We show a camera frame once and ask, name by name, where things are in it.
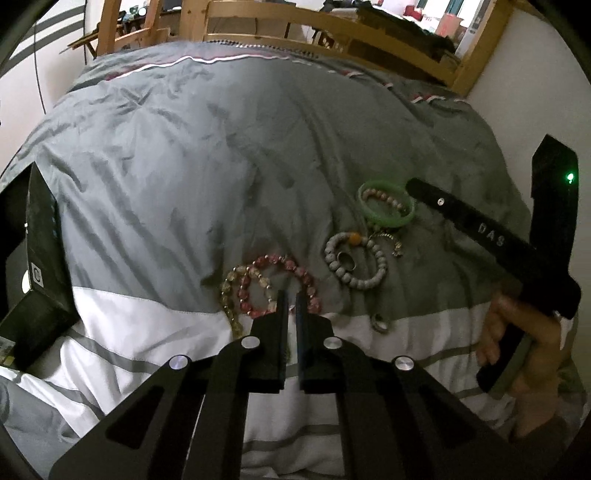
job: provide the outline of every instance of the black box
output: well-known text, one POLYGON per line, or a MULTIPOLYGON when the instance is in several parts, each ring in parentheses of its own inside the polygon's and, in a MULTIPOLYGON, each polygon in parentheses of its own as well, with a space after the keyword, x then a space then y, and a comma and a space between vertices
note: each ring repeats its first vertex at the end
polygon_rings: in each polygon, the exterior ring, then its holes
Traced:
POLYGON ((57 202, 35 163, 0 193, 0 365, 25 370, 79 317, 57 202))

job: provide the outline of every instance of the wooden headboard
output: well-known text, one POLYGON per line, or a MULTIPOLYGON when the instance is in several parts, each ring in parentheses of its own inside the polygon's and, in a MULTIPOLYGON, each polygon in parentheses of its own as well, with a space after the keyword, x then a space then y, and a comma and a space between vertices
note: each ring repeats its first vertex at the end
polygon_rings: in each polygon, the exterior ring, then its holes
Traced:
MULTIPOLYGON (((492 0, 475 35, 473 44, 459 65, 439 62, 405 42, 387 35, 382 30, 338 18, 327 13, 297 8, 289 4, 260 3, 252 0, 183 0, 179 35, 174 39, 193 41, 232 40, 239 43, 269 45, 309 51, 315 54, 354 60, 375 69, 383 67, 359 56, 352 56, 346 48, 325 48, 306 39, 244 34, 208 32, 212 18, 249 18, 275 20, 287 24, 306 25, 325 31, 347 42, 361 42, 424 72, 460 95, 467 95, 484 70, 505 26, 514 10, 514 2, 525 0, 492 0)), ((117 38, 117 17, 121 0, 105 0, 100 21, 97 54, 119 50, 132 42, 141 47, 170 41, 170 29, 159 28, 162 0, 151 0, 142 29, 117 38)))

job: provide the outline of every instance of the silver bolt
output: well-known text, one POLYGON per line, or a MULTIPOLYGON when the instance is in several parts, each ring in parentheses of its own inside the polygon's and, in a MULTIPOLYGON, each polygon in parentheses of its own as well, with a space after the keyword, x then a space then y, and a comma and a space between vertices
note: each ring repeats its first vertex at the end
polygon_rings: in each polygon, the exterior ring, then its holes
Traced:
POLYGON ((177 355, 170 359, 168 366, 173 370, 182 370, 189 364, 189 359, 184 355, 177 355))
POLYGON ((336 350, 343 346, 343 341, 338 337, 328 337, 324 339, 324 346, 328 350, 336 350))
POLYGON ((256 348, 261 344, 261 341, 258 339, 258 337, 249 335, 248 337, 244 337, 242 339, 241 345, 244 348, 248 348, 249 350, 252 348, 256 348))
POLYGON ((399 370, 404 370, 405 372, 408 372, 409 370, 412 370, 414 368, 414 362, 413 359, 408 356, 399 356, 394 361, 394 366, 399 370))

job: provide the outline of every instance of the hand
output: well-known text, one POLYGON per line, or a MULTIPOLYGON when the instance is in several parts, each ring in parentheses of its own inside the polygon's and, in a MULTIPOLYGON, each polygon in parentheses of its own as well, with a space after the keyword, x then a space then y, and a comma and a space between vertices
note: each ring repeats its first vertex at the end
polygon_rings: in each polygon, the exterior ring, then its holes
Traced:
POLYGON ((568 352, 560 350, 560 323, 531 305, 505 295, 493 298, 476 349, 478 364, 494 365, 501 354, 499 340, 507 324, 529 333, 534 343, 527 360, 511 384, 517 399, 514 436, 522 437, 554 416, 558 402, 558 369, 568 352))

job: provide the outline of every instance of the gray bead bracelet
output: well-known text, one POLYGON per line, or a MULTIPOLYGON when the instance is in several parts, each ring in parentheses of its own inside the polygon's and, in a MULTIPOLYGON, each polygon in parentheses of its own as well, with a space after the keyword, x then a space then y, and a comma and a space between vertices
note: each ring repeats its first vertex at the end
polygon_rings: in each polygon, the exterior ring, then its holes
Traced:
POLYGON ((329 269, 342 283, 357 290, 369 290, 370 288, 377 287, 384 279, 386 272, 388 271, 388 262, 386 260, 386 256, 379 249, 379 246, 376 245, 373 240, 370 240, 366 236, 362 236, 357 232, 341 232, 330 237, 329 241, 326 242, 326 247, 324 249, 324 261, 326 261, 329 269), (368 280, 360 280, 359 278, 351 275, 351 273, 348 272, 340 263, 336 255, 336 248, 339 243, 345 240, 347 240, 349 245, 352 247, 365 247, 374 254, 378 263, 378 271, 372 278, 368 280))

